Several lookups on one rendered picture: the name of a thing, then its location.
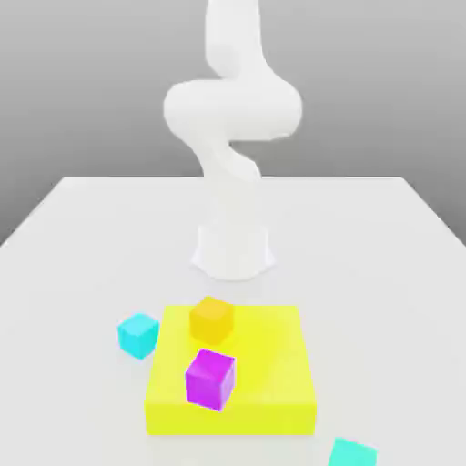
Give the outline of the small orange cube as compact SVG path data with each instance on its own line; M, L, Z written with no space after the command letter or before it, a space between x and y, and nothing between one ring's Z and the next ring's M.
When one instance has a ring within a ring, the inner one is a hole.
M226 301L204 297L189 312L190 335L209 345L218 345L234 327L234 310Z

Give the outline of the small cyan cube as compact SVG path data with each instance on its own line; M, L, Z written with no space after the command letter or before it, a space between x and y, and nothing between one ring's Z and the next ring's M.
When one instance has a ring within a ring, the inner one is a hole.
M137 313L117 326L120 349L143 360L157 345L159 322L146 314Z

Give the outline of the small magenta cube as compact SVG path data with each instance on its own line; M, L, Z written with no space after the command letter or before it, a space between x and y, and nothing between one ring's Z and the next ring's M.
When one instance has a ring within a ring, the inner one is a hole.
M236 383L236 359L201 349L185 372L187 401L222 411Z

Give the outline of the small turquoise cube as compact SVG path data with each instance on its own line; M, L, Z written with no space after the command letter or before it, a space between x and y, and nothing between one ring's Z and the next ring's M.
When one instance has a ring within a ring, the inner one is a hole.
M376 466L377 450L369 446L336 438L328 466Z

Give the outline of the large yellow box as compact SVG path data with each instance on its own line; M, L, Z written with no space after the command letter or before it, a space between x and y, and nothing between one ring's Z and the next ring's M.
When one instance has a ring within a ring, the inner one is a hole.
M317 401L299 312L294 306L236 306L234 329L214 351L236 360L225 407L186 399L185 372L204 345L186 305L167 306L144 403L150 435L311 435Z

